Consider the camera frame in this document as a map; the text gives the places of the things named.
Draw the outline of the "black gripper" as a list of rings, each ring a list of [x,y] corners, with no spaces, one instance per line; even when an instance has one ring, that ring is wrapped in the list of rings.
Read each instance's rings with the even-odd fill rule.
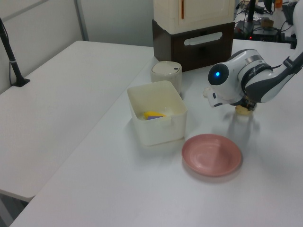
[[[241,106],[248,107],[249,111],[254,111],[257,107],[257,103],[249,100],[247,96],[244,96],[241,100]]]

